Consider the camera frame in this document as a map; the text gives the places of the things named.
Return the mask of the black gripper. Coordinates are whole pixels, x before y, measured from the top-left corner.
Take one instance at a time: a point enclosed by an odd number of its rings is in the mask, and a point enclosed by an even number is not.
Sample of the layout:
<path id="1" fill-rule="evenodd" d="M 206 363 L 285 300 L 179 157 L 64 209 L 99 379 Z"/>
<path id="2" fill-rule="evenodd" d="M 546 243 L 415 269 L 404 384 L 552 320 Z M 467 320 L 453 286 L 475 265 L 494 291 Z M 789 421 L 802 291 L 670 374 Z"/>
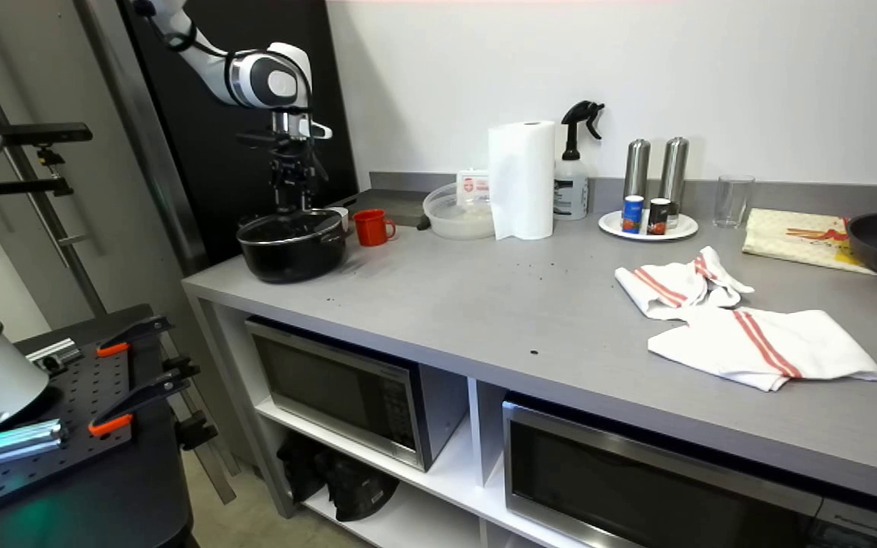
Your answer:
<path id="1" fill-rule="evenodd" d="M 316 181 L 310 146 L 298 140 L 276 140 L 269 158 L 270 158 L 274 206 L 279 212 L 303 209 L 310 187 Z"/>

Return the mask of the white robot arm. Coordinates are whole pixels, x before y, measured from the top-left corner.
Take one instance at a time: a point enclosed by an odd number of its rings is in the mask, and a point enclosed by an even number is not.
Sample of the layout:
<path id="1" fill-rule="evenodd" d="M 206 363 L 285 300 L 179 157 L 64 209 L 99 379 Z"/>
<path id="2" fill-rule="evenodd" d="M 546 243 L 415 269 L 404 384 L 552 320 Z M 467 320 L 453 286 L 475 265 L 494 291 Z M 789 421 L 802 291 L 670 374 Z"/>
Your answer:
<path id="1" fill-rule="evenodd" d="M 270 117 L 274 205 L 283 217 L 300 212 L 318 173 L 314 143 L 331 137 L 331 127 L 310 117 L 314 73 L 308 52 L 293 44 L 221 48 L 193 26 L 185 0 L 127 4 L 154 26 L 163 47 L 190 66 L 217 100 Z"/>

